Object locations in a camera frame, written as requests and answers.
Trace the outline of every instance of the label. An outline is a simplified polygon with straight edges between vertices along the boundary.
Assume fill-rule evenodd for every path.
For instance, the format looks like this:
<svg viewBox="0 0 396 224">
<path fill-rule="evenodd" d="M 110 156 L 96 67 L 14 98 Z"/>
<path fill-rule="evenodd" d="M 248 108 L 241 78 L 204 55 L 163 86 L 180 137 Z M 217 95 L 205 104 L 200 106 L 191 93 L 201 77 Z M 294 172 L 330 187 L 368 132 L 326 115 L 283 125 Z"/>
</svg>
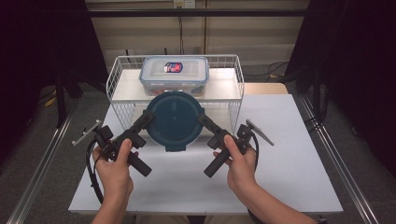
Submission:
<svg viewBox="0 0 396 224">
<path fill-rule="evenodd" d="M 183 70 L 182 63 L 167 63 L 163 68 L 165 73 L 180 73 Z"/>
</svg>

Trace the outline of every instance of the black controller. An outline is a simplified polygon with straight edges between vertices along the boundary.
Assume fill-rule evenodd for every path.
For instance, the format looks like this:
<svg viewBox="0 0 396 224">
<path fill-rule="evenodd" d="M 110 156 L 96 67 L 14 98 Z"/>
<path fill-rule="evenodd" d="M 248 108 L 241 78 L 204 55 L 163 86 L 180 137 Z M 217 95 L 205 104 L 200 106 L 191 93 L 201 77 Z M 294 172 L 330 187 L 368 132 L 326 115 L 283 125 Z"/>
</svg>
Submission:
<svg viewBox="0 0 396 224">
<path fill-rule="evenodd" d="M 220 146 L 225 146 L 224 144 L 224 136 L 229 134 L 233 140 L 235 141 L 236 145 L 239 148 L 239 151 L 245 155 L 246 148 L 250 146 L 249 141 L 250 138 L 254 135 L 254 133 L 249 129 L 248 126 L 241 124 L 239 126 L 239 130 L 237 132 L 238 138 L 234 137 L 230 134 L 227 130 L 221 129 L 212 119 L 210 119 L 206 114 L 201 114 L 198 117 L 198 121 L 204 125 L 210 132 L 212 132 L 215 136 L 213 136 L 207 145 L 213 149 L 217 149 Z M 228 148 L 224 148 L 220 154 L 206 167 L 204 173 L 212 177 L 215 172 L 221 167 L 221 165 L 227 161 L 231 156 L 230 151 Z"/>
<path fill-rule="evenodd" d="M 103 149 L 105 155 L 111 160 L 115 161 L 119 154 L 122 142 L 129 138 L 132 141 L 133 147 L 136 149 L 143 147 L 146 141 L 139 136 L 142 129 L 146 129 L 147 125 L 154 119 L 154 115 L 151 111 L 145 110 L 142 116 L 134 122 L 134 125 L 123 132 L 116 139 L 112 140 L 111 143 L 107 141 L 113 137 L 113 133 L 110 131 L 108 126 L 99 129 L 95 135 L 95 140 L 98 145 Z M 142 160 L 140 160 L 133 152 L 129 153 L 128 163 L 131 164 L 140 174 L 148 176 L 151 173 L 151 168 L 147 166 Z"/>
</svg>

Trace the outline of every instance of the teal lid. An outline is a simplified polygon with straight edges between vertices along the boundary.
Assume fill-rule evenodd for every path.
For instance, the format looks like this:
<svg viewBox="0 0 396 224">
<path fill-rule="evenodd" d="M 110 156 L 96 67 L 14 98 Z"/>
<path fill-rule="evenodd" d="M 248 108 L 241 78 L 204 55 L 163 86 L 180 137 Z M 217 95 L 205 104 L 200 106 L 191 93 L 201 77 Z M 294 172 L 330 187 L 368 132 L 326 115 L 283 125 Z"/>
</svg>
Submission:
<svg viewBox="0 0 396 224">
<path fill-rule="evenodd" d="M 182 91 L 166 91 L 156 96 L 147 110 L 154 120 L 147 127 L 149 136 L 166 151 L 184 151 L 201 133 L 197 118 L 204 109 L 192 96 Z"/>
</svg>

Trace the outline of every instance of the wire basket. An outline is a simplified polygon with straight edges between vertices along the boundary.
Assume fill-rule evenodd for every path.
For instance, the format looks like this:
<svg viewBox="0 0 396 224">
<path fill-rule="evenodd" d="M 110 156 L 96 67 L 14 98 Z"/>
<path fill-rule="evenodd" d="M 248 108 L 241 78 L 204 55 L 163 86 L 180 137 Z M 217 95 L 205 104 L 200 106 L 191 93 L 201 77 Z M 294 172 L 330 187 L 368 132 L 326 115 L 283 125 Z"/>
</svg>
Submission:
<svg viewBox="0 0 396 224">
<path fill-rule="evenodd" d="M 209 78 L 204 95 L 195 99 L 221 128 L 234 133 L 245 88 L 239 58 L 229 54 L 202 56 L 208 61 Z M 106 83 L 107 97 L 124 130 L 131 127 L 154 98 L 145 93 L 144 86 L 139 81 L 147 57 L 117 57 Z"/>
</svg>

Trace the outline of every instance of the box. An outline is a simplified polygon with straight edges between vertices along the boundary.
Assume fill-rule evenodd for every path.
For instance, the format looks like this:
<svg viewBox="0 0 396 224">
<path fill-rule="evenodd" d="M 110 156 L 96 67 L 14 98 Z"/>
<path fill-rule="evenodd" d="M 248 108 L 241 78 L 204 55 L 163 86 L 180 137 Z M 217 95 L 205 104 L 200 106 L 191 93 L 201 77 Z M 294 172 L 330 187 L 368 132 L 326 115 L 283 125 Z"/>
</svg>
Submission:
<svg viewBox="0 0 396 224">
<path fill-rule="evenodd" d="M 147 95 L 184 91 L 203 95 L 208 80 L 207 58 L 201 56 L 149 56 L 143 62 L 139 80 Z"/>
</svg>

